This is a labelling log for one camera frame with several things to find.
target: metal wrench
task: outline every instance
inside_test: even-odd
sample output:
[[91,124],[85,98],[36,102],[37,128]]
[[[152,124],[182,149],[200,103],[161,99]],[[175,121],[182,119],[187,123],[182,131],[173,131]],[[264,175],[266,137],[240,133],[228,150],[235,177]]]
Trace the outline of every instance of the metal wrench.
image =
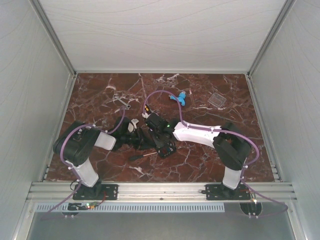
[[118,100],[120,103],[122,103],[123,105],[125,105],[125,108],[126,108],[126,109],[131,108],[131,106],[130,106],[129,104],[125,103],[124,101],[122,101],[122,100],[120,99],[120,97],[118,96],[118,94],[113,95],[113,100]]

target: screwdriver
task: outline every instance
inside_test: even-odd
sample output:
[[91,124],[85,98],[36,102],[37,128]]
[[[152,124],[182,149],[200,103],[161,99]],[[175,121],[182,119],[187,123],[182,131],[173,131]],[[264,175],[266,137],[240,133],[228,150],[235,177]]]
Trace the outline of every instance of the screwdriver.
[[129,161],[134,161],[134,160],[137,160],[137,159],[141,159],[145,156],[148,156],[148,155],[151,155],[151,154],[157,154],[158,152],[152,152],[152,153],[149,153],[149,154],[144,154],[144,155],[135,155],[135,156],[131,156],[129,157]]

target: floor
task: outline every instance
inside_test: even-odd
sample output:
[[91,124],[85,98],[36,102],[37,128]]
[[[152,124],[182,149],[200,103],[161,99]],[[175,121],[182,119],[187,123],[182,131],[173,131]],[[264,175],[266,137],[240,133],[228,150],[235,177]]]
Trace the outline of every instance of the floor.
[[[74,219],[64,219],[60,212],[52,212],[50,217],[53,219],[48,221],[41,220],[43,213],[36,212],[27,240],[296,239],[286,213],[255,221],[241,212],[238,203],[224,203],[224,207],[225,212],[87,211]],[[282,209],[280,204],[264,202],[262,214]]]
[[[140,73],[81,73],[78,75],[67,108],[61,132],[75,120],[96,124],[105,130],[121,116],[122,104],[113,101],[117,93],[131,105],[125,115],[140,120],[142,105],[147,95],[156,90],[167,90],[178,95],[187,93],[182,107],[187,122],[216,126],[225,122],[235,123],[259,147],[261,157],[246,171],[248,182],[273,182],[270,162],[252,103],[246,78],[243,74],[140,74]],[[208,99],[213,93],[226,98],[220,108],[211,105]],[[150,97],[150,108],[167,120],[177,118],[177,103],[165,93]],[[133,155],[152,153],[153,150],[136,151],[123,146],[117,152],[95,148],[90,161],[104,181],[119,182],[220,182],[224,165],[211,147],[192,142],[177,142],[177,152],[162,159],[156,155],[136,161],[128,161]],[[49,181],[72,181],[75,176],[54,154],[49,172]]]

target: metal bar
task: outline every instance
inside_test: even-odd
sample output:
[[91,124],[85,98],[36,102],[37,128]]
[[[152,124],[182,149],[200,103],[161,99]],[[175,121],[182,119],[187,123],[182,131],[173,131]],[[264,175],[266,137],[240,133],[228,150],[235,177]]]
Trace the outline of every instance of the metal bar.
[[47,153],[46,153],[45,161],[43,161],[43,164],[44,164],[44,166],[42,168],[43,173],[39,176],[39,179],[38,179],[39,181],[43,181],[45,179],[43,177],[46,176],[46,171],[48,169],[48,165],[50,165],[52,157],[54,155],[52,145],[54,144],[55,140],[58,139],[58,137],[59,137],[60,130],[61,130],[62,124],[64,122],[64,119],[65,119],[65,116],[67,113],[67,108],[69,105],[69,101],[70,101],[71,94],[73,92],[77,77],[78,77],[78,74],[69,75],[69,79],[66,84],[66,88],[68,88],[68,91],[67,91],[67,94],[65,95],[63,101],[61,102],[61,105],[63,105],[63,107],[60,110],[60,119],[56,124],[55,130],[54,130],[54,135],[52,136],[52,139],[49,144],[50,147],[48,148]]
[[26,202],[23,206],[19,221],[15,227],[12,240],[26,240],[35,215],[36,203]]
[[42,7],[39,0],[30,0],[31,5],[33,6],[33,9],[35,10],[36,14],[38,15],[40,21],[42,22],[42,25],[44,26],[46,32],[48,33],[50,39],[52,40],[53,45],[55,46],[56,50],[58,51],[62,61],[64,62],[65,66],[68,68],[69,72],[72,75],[76,74],[76,71],[74,67],[72,66],[72,63],[70,62],[68,55],[66,54],[64,48],[62,47],[62,44],[52,27],[49,18]]
[[278,14],[277,18],[275,19],[275,22],[273,26],[271,27],[268,35],[266,36],[261,48],[258,51],[258,54],[256,55],[249,71],[248,75],[252,75],[255,70],[257,69],[261,58],[267,51],[268,47],[270,46],[271,42],[275,38],[276,34],[278,33],[282,23],[284,22],[286,16],[288,15],[291,7],[293,6],[295,0],[286,0],[284,5],[282,6],[282,9],[280,10],[280,13]]
[[120,70],[120,69],[110,69],[110,70],[95,70],[95,69],[77,69],[78,74],[247,74],[248,71],[245,70],[183,70],[183,69],[175,69],[175,70]]
[[307,240],[302,225],[300,223],[295,204],[292,201],[285,202],[289,207],[287,213],[291,222],[293,234],[296,240]]
[[[53,208],[56,202],[39,202],[37,204],[37,213],[46,213]],[[69,203],[63,203],[52,212],[74,213],[74,210],[68,210]],[[93,209],[82,213],[224,213],[225,205],[223,202],[196,202],[196,203],[119,203],[119,202],[104,202]]]
[[277,158],[276,158],[276,153],[275,153],[275,149],[274,149],[274,146],[272,144],[272,141],[271,141],[271,138],[270,138],[270,135],[269,135],[269,130],[267,128],[267,125],[262,117],[262,113],[261,113],[261,108],[259,106],[259,100],[258,100],[258,97],[256,95],[256,89],[254,87],[254,84],[252,82],[252,79],[249,75],[245,75],[245,78],[246,78],[246,82],[248,84],[248,87],[249,87],[249,91],[250,91],[250,95],[251,95],[251,98],[252,98],[252,103],[253,103],[253,106],[254,106],[254,110],[255,110],[255,113],[256,113],[256,117],[258,118],[258,123],[259,123],[259,126],[260,126],[260,130],[261,130],[261,133],[262,133],[262,137],[263,137],[263,141],[264,141],[264,144],[265,144],[265,149],[266,149],[266,152],[268,154],[268,158],[269,158],[269,161],[270,161],[270,164],[271,166],[277,166],[277,173],[279,175],[279,178],[282,180],[282,181],[286,181],[286,179],[284,179],[283,177],[283,171],[281,169],[281,165],[279,164]]
[[[27,202],[48,203],[60,202],[70,194],[71,182],[34,182],[31,185]],[[115,203],[205,203],[204,182],[190,183],[140,183],[113,182],[118,184],[118,200]],[[251,182],[249,185],[265,195],[279,201],[295,201],[296,195],[291,183],[287,182]],[[258,201],[267,202],[258,197]],[[81,202],[69,199],[67,202]],[[224,200],[224,203],[249,202],[240,200]]]

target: black mounting bracket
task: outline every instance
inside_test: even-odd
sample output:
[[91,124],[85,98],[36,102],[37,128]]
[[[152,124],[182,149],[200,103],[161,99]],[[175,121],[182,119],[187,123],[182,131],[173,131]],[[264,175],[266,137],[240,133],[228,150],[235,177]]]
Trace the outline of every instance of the black mounting bracket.
[[207,184],[205,185],[205,190],[201,191],[205,194],[205,198],[210,201],[221,201],[221,200],[250,200],[249,189],[243,185],[239,184],[235,190],[231,190],[221,184]]
[[261,202],[246,202],[240,203],[241,211],[248,216],[259,216],[262,212],[262,203]]
[[114,201],[118,199],[117,184],[104,184],[97,182],[93,187],[81,185],[78,191],[73,195],[73,200],[103,200]]

